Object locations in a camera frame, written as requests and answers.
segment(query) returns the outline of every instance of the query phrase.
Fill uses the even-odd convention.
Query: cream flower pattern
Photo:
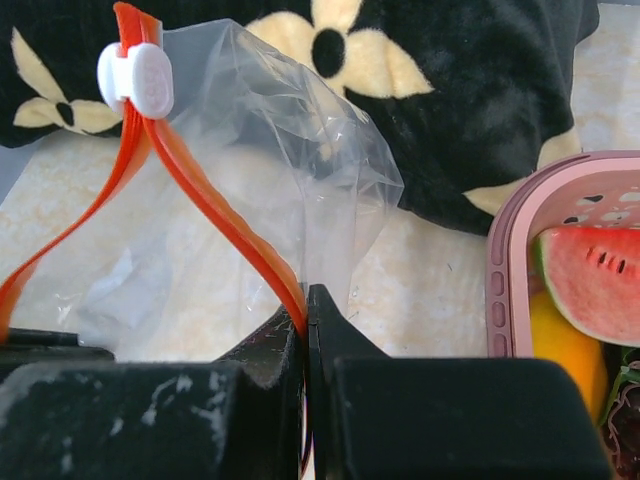
[[[351,31],[363,0],[310,1],[313,24],[292,12],[276,12],[246,28],[319,74],[343,97],[345,88],[398,99],[433,91],[413,58],[382,31]]]
[[[39,95],[18,107],[13,119],[15,126],[40,128],[57,125],[75,133],[95,134],[113,128],[122,120],[104,103],[90,100],[69,102],[16,28],[13,29],[11,49],[18,75]]]
[[[542,145],[536,169],[540,170],[542,167],[546,167],[557,160],[577,155],[581,152],[580,138],[576,128],[573,127],[565,133],[550,138]],[[526,178],[521,178],[506,185],[475,188],[465,192],[464,195],[476,208],[495,216],[500,207],[525,180]]]

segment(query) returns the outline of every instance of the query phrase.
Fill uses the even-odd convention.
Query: flower petal
[[[538,156],[538,169],[546,167],[557,160],[577,155],[582,151],[580,138],[575,127],[565,133],[550,138],[540,148]],[[465,196],[477,208],[490,215],[496,215],[502,205],[509,199],[513,192],[526,178],[497,187],[481,187],[465,192]]]
[[[122,121],[120,115],[101,102],[74,100],[71,102],[71,110],[75,122],[73,128],[67,128],[78,133],[104,132]]]
[[[311,0],[316,31],[332,28],[346,35],[360,13],[362,0]]]
[[[291,12],[272,13],[245,28],[263,42],[315,71],[311,58],[315,32],[301,16]]]
[[[38,95],[51,102],[67,102],[62,90],[60,90],[47,67],[31,50],[31,47],[15,27],[11,38],[11,49],[18,67],[18,75],[20,75],[24,83],[38,92]]]
[[[64,121],[55,105],[41,97],[35,97],[24,102],[13,118],[16,127],[41,128],[55,124],[64,126]]]
[[[360,30],[347,37],[345,66],[336,77],[328,83],[341,82],[375,98],[406,98],[433,91],[413,58],[378,30]]]

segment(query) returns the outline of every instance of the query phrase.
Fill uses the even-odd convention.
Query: plastic basket
[[[491,357],[532,357],[529,246],[559,225],[640,228],[640,151],[581,154],[531,175],[498,212],[485,284]]]

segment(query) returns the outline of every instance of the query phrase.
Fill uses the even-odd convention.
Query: basket hole
[[[640,202],[640,192],[627,192],[618,199],[621,202]]]
[[[567,217],[562,222],[564,225],[575,225],[576,223],[582,223],[589,218],[589,215],[575,215],[573,217]]]
[[[587,195],[586,197],[582,197],[580,200],[576,202],[576,205],[579,207],[583,205],[593,205],[594,203],[601,202],[604,199],[604,195]]]
[[[629,212],[609,212],[600,217],[600,220],[603,222],[619,222],[620,220],[627,218],[629,215],[631,215]]]

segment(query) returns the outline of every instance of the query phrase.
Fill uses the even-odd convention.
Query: white slider
[[[173,108],[173,72],[167,54],[156,44],[141,43],[121,56],[119,43],[98,59],[98,87],[105,103],[123,115],[129,99],[143,117],[159,120]]]

